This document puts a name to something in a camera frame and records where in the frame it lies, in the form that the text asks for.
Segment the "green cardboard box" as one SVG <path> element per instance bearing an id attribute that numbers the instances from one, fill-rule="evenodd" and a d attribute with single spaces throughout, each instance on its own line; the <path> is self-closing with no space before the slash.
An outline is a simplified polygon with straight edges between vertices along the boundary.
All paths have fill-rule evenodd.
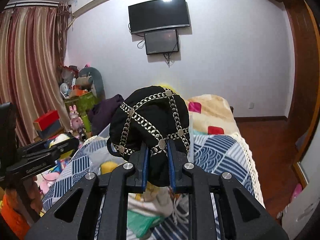
<path id="1" fill-rule="evenodd" d="M 94 96 L 92 92 L 88 92 L 82 96 L 75 96 L 70 99 L 65 99 L 64 103 L 67 111 L 69 111 L 70 106 L 76 105 L 77 112 L 82 116 L 86 115 L 89 110 L 91 110 L 95 105 L 100 102 L 100 99 Z"/>

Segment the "large wall television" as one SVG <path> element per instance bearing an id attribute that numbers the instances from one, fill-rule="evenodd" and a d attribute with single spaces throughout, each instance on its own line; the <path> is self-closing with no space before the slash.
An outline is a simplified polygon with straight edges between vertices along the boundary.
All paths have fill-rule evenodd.
<path id="1" fill-rule="evenodd" d="M 130 32 L 189 27 L 185 0 L 151 0 L 128 6 Z"/>

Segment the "clear plastic storage bin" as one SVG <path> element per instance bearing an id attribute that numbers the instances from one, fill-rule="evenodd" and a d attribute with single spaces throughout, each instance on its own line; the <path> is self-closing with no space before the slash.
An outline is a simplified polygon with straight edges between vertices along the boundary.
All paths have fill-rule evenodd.
<path id="1" fill-rule="evenodd" d="M 110 132 L 110 125 L 107 125 L 96 137 L 97 140 L 108 139 Z"/>

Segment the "green knit glove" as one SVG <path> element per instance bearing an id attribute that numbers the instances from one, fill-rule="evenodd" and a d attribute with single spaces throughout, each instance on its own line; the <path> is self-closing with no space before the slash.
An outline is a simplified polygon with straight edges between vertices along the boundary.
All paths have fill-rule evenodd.
<path id="1" fill-rule="evenodd" d="M 163 222 L 162 216 L 145 216 L 129 210 L 127 212 L 127 229 L 136 237 L 144 237 L 151 228 Z"/>

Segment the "brown wooden door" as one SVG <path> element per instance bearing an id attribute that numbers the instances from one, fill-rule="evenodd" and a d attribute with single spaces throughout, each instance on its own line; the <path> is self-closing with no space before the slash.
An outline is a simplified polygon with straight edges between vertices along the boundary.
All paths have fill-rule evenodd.
<path id="1" fill-rule="evenodd" d="M 284 4 L 294 45 L 295 79 L 289 127 L 301 141 L 294 163 L 302 160 L 319 121 L 319 25 L 313 0 L 274 0 Z"/>

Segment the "grey plush toy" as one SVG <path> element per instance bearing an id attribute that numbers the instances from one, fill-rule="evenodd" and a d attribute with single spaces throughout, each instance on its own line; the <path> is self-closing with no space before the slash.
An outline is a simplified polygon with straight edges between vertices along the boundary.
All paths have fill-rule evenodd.
<path id="1" fill-rule="evenodd" d="M 80 70 L 75 84 L 82 90 L 91 91 L 98 99 L 105 99 L 104 84 L 102 76 L 96 68 L 85 67 Z"/>

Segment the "striped red beige curtain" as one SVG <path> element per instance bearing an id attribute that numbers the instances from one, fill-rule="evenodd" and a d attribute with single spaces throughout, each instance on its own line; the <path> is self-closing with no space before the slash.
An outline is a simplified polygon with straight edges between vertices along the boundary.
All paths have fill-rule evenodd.
<path id="1" fill-rule="evenodd" d="M 70 128 L 59 89 L 68 16 L 64 4 L 1 12 L 1 102 L 17 107 L 16 133 L 22 145 L 33 142 L 33 122 L 50 110 L 58 112 L 63 128 Z"/>

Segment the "pink rabbit toy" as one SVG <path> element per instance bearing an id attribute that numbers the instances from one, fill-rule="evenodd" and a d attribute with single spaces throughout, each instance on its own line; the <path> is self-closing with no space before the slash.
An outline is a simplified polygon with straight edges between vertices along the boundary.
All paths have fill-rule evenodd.
<path id="1" fill-rule="evenodd" d="M 84 132 L 84 123 L 77 111 L 76 105 L 69 106 L 69 118 L 72 131 L 81 135 Z"/>

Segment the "blue white patterned bedspread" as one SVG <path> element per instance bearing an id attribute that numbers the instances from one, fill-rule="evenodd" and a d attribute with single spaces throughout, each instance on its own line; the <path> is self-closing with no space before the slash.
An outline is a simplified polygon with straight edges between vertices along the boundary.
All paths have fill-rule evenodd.
<path id="1" fill-rule="evenodd" d="M 108 161 L 117 164 L 124 162 L 123 159 L 109 154 L 107 139 L 97 140 L 96 137 L 76 152 L 49 191 L 45 193 L 42 199 L 44 211 L 48 211 L 87 172 L 101 174 L 101 168 L 92 163 L 93 159 L 106 157 Z M 260 203 L 264 202 L 252 152 L 239 133 L 194 135 L 193 147 L 195 165 L 211 174 L 231 173 Z M 141 238 L 127 229 L 127 239 L 187 239 L 188 198 L 183 195 L 172 202 L 173 212 L 169 217 L 164 218 L 163 222 L 151 228 Z"/>

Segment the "red box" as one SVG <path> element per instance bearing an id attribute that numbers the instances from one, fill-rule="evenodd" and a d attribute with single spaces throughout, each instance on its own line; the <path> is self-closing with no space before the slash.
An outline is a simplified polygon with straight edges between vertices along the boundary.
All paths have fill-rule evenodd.
<path id="1" fill-rule="evenodd" d="M 51 110 L 45 113 L 44 115 L 40 116 L 36 120 L 33 121 L 33 126 L 36 131 L 44 131 L 54 122 L 59 120 L 59 114 L 57 110 Z"/>

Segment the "white cloth pouch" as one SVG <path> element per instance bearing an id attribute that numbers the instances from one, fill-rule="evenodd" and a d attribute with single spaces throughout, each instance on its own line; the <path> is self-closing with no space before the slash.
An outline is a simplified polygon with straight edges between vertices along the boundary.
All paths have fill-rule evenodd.
<path id="1" fill-rule="evenodd" d="M 151 185 L 143 193 L 129 193 L 128 209 L 149 217 L 169 217 L 173 212 L 169 189 Z"/>

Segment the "yellow plush pillow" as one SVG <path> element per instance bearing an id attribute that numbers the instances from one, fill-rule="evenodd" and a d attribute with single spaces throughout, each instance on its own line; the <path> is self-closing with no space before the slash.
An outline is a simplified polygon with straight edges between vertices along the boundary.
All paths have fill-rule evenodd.
<path id="1" fill-rule="evenodd" d="M 171 90 L 173 93 L 177 94 L 177 91 L 170 85 L 166 84 L 166 83 L 159 83 L 157 84 L 158 86 L 161 86 L 162 88 L 167 88 L 169 90 Z"/>

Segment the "beige patchwork fleece blanket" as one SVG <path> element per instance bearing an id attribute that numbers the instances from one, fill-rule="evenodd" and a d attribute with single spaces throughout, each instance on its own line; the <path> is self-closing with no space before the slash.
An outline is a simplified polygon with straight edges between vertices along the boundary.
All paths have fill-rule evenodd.
<path id="1" fill-rule="evenodd" d="M 233 112 L 227 100 L 212 94 L 203 94 L 185 100 L 195 135 L 231 135 L 239 133 Z"/>

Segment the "dark purple clothing pile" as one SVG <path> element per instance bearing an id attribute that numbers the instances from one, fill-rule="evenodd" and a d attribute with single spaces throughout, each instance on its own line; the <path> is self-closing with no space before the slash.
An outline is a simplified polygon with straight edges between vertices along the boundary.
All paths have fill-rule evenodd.
<path id="1" fill-rule="evenodd" d="M 98 135 L 111 123 L 112 117 L 123 101 L 123 97 L 117 94 L 94 105 L 87 114 L 91 123 L 92 135 Z"/>

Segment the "small wall monitor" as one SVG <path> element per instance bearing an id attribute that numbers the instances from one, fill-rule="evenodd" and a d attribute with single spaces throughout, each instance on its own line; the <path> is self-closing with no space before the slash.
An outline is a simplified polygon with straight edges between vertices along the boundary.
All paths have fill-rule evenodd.
<path id="1" fill-rule="evenodd" d="M 151 31 L 144 34 L 147 55 L 179 52 L 176 29 Z"/>

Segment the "black hat with chains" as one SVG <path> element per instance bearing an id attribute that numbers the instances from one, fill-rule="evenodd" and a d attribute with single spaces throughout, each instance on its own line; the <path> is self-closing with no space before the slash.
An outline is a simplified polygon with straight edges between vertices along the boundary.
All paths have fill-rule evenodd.
<path id="1" fill-rule="evenodd" d="M 130 155 L 146 144 L 149 150 L 148 182 L 157 187 L 169 186 L 167 142 L 176 150 L 190 149 L 189 112 L 185 101 L 174 91 L 161 86 L 134 91 L 112 117 L 107 141 L 108 151 L 129 160 Z"/>

